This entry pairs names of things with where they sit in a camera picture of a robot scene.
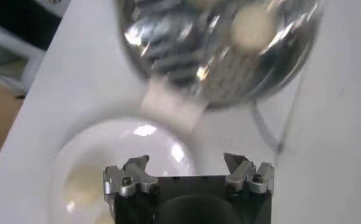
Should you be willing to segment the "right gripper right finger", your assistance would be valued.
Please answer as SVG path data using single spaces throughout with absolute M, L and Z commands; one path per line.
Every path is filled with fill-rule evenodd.
M 225 184 L 239 192 L 247 184 L 249 191 L 255 194 L 264 194 L 267 191 L 273 192 L 275 188 L 275 168 L 270 163 L 256 165 L 247 157 L 231 153 L 223 154 L 226 166 L 230 172 L 225 177 Z

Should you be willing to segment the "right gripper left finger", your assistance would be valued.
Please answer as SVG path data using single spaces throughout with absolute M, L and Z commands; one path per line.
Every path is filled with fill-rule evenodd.
M 122 168 L 108 166 L 103 171 L 103 194 L 105 197 L 119 194 L 131 197 L 136 193 L 137 185 L 143 193 L 150 194 L 158 187 L 158 177 L 145 172 L 148 155 L 130 158 Z

